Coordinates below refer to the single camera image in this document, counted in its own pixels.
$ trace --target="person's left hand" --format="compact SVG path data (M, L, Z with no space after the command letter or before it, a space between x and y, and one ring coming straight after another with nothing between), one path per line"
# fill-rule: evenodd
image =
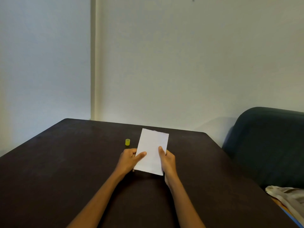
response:
M137 162L147 155L147 152L141 152L135 156L136 151L137 149L125 149L120 155L115 172L117 172L119 175L125 176L135 167Z

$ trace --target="person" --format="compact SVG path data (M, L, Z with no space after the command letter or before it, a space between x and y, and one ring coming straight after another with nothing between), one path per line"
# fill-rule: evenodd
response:
M96 228L104 213L110 197L117 184L130 172L137 162L146 156L142 152L135 156L137 149L125 149L121 153L118 164L108 180L97 191L82 211L73 219L67 228ZM176 171L175 156L162 147L158 148L162 168L165 172L165 183L173 196L178 222L181 228L205 228L194 209Z

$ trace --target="chair backrest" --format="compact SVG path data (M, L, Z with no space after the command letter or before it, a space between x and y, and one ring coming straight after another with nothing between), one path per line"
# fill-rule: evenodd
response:
M223 150L262 188L304 188L304 113L251 108L238 117Z

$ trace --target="table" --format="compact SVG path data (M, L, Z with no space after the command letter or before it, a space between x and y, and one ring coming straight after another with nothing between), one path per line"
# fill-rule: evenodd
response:
M206 227L297 226L205 133L64 119L0 158L1 227L66 227L114 170L125 139L169 133L177 172ZM178 227L163 176L129 173L100 227Z

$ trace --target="yellow cap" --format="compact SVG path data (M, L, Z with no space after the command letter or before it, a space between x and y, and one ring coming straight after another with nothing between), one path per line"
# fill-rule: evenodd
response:
M130 139L126 139L126 146L130 145Z

